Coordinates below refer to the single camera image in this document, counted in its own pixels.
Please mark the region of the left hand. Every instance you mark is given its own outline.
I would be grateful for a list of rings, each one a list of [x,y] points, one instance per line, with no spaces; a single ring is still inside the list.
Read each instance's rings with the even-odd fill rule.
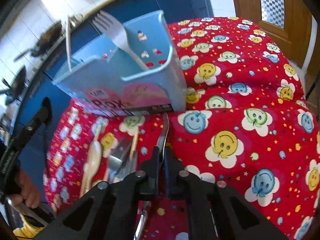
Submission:
[[[20,168],[17,183],[21,188],[19,194],[9,196],[12,206],[17,208],[22,202],[29,208],[37,208],[41,202],[41,194],[36,185],[31,181],[31,178]]]

